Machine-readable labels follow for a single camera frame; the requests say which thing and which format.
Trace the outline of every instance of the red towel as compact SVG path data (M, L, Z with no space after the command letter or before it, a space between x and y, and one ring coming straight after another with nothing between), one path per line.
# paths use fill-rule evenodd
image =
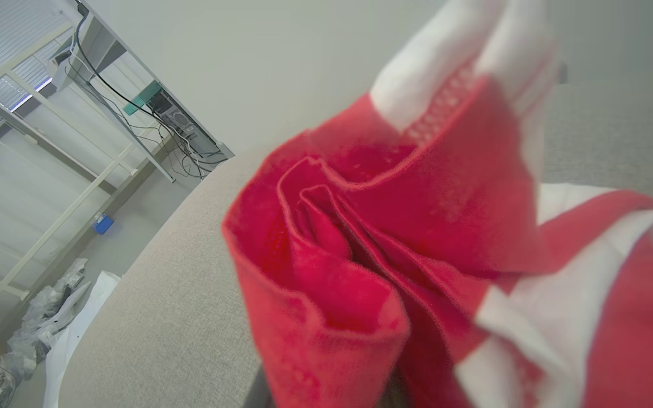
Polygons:
M541 184L538 0L453 0L223 233L280 408L653 406L653 199Z

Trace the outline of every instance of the black cable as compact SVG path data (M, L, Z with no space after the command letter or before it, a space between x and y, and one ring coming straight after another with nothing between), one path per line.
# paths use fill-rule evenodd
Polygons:
M190 173L190 165L188 165L188 169L186 170L186 168L185 168L185 167L186 167L186 166L185 166L185 160L186 160L187 158L190 159L190 160L191 160L191 163L193 163L193 165L195 165L195 166L196 166L197 168L199 168L200 170L205 171L206 173L210 173L210 171L205 170L204 168L202 168L202 167L200 167L199 165L197 165L197 164L194 162L193 158L192 158L190 155L183 155L183 158L181 158L181 167L183 167L183 170L184 170L186 173L188 173L189 176L194 176L194 177L198 177L198 178L200 178L200 179L203 179L203 176L201 175L201 173L198 173L197 175L195 175L195 174L191 174L191 173Z
M75 67L72 65L72 62L71 62L70 60L67 60L67 62L70 64L70 67L72 67L73 70L74 70ZM113 105L115 106L115 108L117 109L117 111L119 111L119 113L114 112L114 114L116 114L117 116L120 116L120 118L122 118L122 119L125 121L125 123L126 123L128 126L130 126L130 129L131 129L131 130L132 130L133 127L135 127L135 128L140 128L140 129L156 129L156 130L158 130L158 135L160 136L160 146L163 148L163 150L166 151L166 154L168 155L168 161L171 163L171 170L173 170L173 172L174 172L175 174L179 174L180 176L184 176L184 177L194 176L193 174L189 173L189 172L185 169L184 166L181 166L181 167L183 168L184 173L181 173L180 171L177 171L177 170L176 170L175 166L173 165L173 159L171 158L171 152L173 152L173 150L168 150L168 147L166 147L165 138L163 137L163 135L162 135L161 132L160 132L160 129L163 127L162 124L161 124L159 127L141 127L141 126L134 126L134 125L130 124L130 122L128 121L128 119L125 118L124 113L122 112L122 110L120 109L120 107L117 106L117 103L115 103L114 101L112 101L112 100L111 100L110 98L108 98L107 96L102 95L102 93L101 93L100 91L98 91L96 88L94 88L94 86L89 82L89 80L85 79L82 75L80 75L80 72L77 72L77 70L75 70L75 74L76 74L78 77L80 77L80 79L82 79L82 81L84 81L84 82L87 83L88 85L92 86L92 89L97 93L97 95L95 95L95 93L93 93L93 92L92 92L91 90L89 90L88 88L83 88L83 90L87 91L90 95L95 96L95 98L97 98L98 96L101 96L102 99L104 99L104 100L108 101L109 103L113 104ZM140 139L146 139L146 140L150 140L151 142L155 142L155 143L157 143L157 141L152 140L152 139L148 139L147 137L142 137L142 136L137 136L137 137L140 138Z
M197 168L199 168L199 169L201 169L201 170L203 170L203 171L206 171L207 173L210 173L210 170L208 170L207 168L202 168L201 166L199 166L199 165L196 164L197 161L200 162L199 160L192 158L192 157L191 157L191 154L185 152L185 150L184 150L184 148L182 147L181 143L178 142L178 140L177 140L177 138L175 137L175 135L173 135L173 132L171 132L170 126L168 126L168 124L166 124L165 121L163 121L161 118L158 118L158 116L156 116L155 113L151 113L151 112L149 112L149 111L147 111L147 110L141 108L140 106L138 106L137 104L135 104L133 101L131 101L131 100L129 100L128 98L126 98L124 95L122 95L121 93L119 93L119 91L117 91L114 87L112 87L112 85L110 85L106 80L104 80L104 78L102 78L102 75L99 74L99 72L97 71L97 69L95 69L94 65L93 65L93 64L90 62L90 60L87 58L87 55L85 54L85 52L84 52L84 50L83 50L83 48L82 48L82 44L80 43L80 29L82 28L83 23L85 23L86 18L87 18L87 17L85 16L85 18L83 18L83 19L80 21L80 23L77 25L77 28L75 29L75 33L74 33L74 34L75 34L75 41L76 41L76 43L77 43L77 47L78 47L79 50L80 50L80 54L82 54L82 57L84 58L85 63L88 64L88 66L90 67L90 69L91 69L91 71L93 72L93 74L95 74L95 75L99 78L99 80L101 80L102 83L104 83L104 85L106 85L106 86L107 86L108 88L110 88L114 93L116 93L117 96L119 96L119 97L122 98L123 100L127 101L127 102L128 102L129 104L131 104L132 106L135 106L135 108L139 109L140 111L143 111L143 112L145 112L146 114L148 114L149 116L152 116L154 119L156 119L156 121L157 121L158 123L160 123L161 125L165 126L166 130L167 130L169 133L171 133L171 138L173 138L174 140L176 140L176 146L178 146L179 150L181 150L181 152L182 152L184 155L187 155L187 156L191 159L191 161L193 162L193 165L195 165ZM205 164L218 164L218 163L222 163L222 162L225 161L225 160L227 160L227 159L224 159L224 160L221 160L221 161L219 161L219 162L215 162L215 163L208 163L208 162L200 162L200 163L205 163Z
M0 369L5 370L6 372L8 372L8 374L11 375L11 379L12 379L12 381L13 381L13 383L14 383L14 387L11 388L11 392L10 392L9 398L8 398L8 400L7 400L7 404L5 405L5 408L8 408L8 407L11 405L11 400L14 399L14 393L15 393L15 391L16 391L16 388L19 386L19 384L16 383L16 377L15 377L14 374L11 373L10 370L7 370L7 369L5 369L5 368L2 367L2 366L0 366Z
M92 70L92 73L97 75L99 80L102 81L108 88L110 88L114 93L117 94L117 96L123 98L124 100L128 101L132 106L135 106L135 108L140 109L141 111L149 114L150 116L153 116L153 118L156 119L156 121L160 121L160 119L156 118L154 114L148 112L147 110L140 108L137 104L135 104L133 101L129 100L125 96L123 96L121 93L119 93L115 88L112 87L109 83L107 83L104 78L99 74L99 72L95 69L93 64L90 62L90 60L87 59L87 55L85 54L85 50L82 48L82 44L80 44L80 28L82 27L82 24L85 23L85 20L87 20L87 17L84 16L84 18L80 21L80 23L77 25L77 28L75 29L75 41L77 41L77 47L80 49L80 54L82 54L82 57L85 59L85 62L89 65L90 69Z

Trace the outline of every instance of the electronic device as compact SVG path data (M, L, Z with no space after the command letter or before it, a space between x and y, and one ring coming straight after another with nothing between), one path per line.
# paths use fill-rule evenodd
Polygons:
M228 148L213 141L162 88L150 98L147 105L163 122L186 139L199 155L211 157L209 161L233 157L233 153Z

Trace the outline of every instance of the gray fabric sofa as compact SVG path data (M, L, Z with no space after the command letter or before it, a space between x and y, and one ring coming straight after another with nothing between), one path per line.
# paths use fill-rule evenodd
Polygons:
M243 405L259 359L220 226L266 154L218 166L148 244L76 349L62 408ZM653 74L557 88L544 179L653 196Z

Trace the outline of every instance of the window blinds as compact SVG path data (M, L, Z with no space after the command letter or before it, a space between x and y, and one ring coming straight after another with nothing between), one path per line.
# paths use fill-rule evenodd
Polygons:
M54 30L65 19L56 13L50 0L0 0L0 67L15 55ZM44 47L14 69L16 74L34 88L49 80L46 62L59 45L55 42ZM29 93L8 77L0 79L0 104L16 108L29 98Z

